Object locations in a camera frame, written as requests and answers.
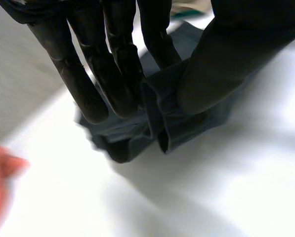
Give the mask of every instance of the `white surface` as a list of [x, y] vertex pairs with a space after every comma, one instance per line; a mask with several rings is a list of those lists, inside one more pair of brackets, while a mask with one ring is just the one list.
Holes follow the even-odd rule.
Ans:
[[169, 156], [153, 145], [111, 163], [74, 110], [63, 91], [3, 142], [32, 166], [0, 237], [295, 237], [295, 44], [229, 123]]

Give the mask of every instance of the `dark blue cloth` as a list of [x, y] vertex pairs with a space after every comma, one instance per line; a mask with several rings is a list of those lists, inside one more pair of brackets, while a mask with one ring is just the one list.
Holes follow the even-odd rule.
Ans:
[[139, 111], [134, 118], [124, 120], [118, 118], [109, 108], [109, 118], [99, 125], [92, 125], [81, 118], [80, 124], [89, 130], [91, 140], [98, 149], [106, 151], [114, 161], [123, 163], [133, 160], [157, 140], [163, 152], [167, 154], [208, 129], [227, 121], [242, 88], [218, 105], [195, 116], [183, 112], [176, 102], [178, 81], [202, 32], [184, 23], [171, 34], [184, 61], [165, 70], [159, 71], [148, 52], [141, 57], [147, 76], [146, 81], [142, 83], [145, 111]]

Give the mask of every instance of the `white table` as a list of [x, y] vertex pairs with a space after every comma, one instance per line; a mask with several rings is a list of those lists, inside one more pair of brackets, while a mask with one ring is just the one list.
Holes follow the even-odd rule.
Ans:
[[[133, 35], [142, 53], [140, 29]], [[63, 90], [2, 141], [31, 168], [15, 181], [0, 237], [295, 237], [295, 42], [226, 125], [169, 156], [154, 144], [112, 163], [74, 116]]]

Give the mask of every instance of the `glove finger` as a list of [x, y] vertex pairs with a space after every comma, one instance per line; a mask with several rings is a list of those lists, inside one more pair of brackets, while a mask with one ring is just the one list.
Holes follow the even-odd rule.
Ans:
[[76, 8], [68, 21], [112, 110], [121, 118], [131, 117], [137, 111], [137, 102], [108, 50], [101, 4], [91, 1], [87, 7]]
[[109, 45], [115, 62], [139, 106], [143, 107], [140, 83], [145, 79], [145, 75], [137, 47], [132, 40], [135, 3], [135, 0], [103, 0], [102, 6]]

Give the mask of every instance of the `gloved hand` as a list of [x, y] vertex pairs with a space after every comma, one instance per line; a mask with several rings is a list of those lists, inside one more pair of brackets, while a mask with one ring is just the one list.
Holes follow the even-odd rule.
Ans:
[[295, 40], [295, 0], [211, 0], [215, 18], [204, 30], [181, 79], [177, 101], [199, 114], [238, 88]]
[[[75, 32], [86, 61], [113, 111], [131, 117], [144, 107], [140, 82], [144, 73], [132, 41], [136, 0], [0, 0], [22, 24], [28, 24], [48, 52], [85, 118], [98, 124], [108, 109], [81, 64], [67, 21]], [[139, 0], [145, 44], [161, 68], [180, 62], [166, 33], [171, 0]], [[109, 52], [106, 44], [105, 23]]]

